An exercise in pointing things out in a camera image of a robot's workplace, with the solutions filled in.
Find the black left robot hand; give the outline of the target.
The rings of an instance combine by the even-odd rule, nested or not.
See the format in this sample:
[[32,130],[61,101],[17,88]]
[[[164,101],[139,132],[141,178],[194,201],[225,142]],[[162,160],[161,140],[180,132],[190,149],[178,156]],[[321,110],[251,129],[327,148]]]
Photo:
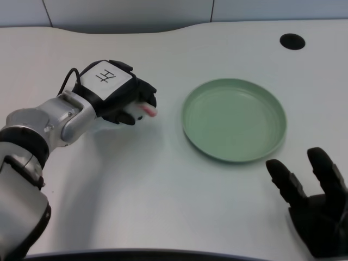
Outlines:
[[80,73],[72,92],[87,100],[97,117],[115,124],[132,126],[141,120],[145,113],[139,103],[157,106],[157,90],[138,78],[131,66],[114,60],[90,64]]

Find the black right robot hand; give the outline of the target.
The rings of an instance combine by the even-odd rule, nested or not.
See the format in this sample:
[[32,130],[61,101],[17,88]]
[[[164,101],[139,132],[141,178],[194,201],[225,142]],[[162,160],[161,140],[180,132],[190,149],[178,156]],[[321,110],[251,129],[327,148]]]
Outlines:
[[307,196],[294,173],[277,159],[266,161],[272,182],[290,205],[291,221],[315,258],[347,257],[347,186],[328,154],[319,147],[307,151],[323,194]]

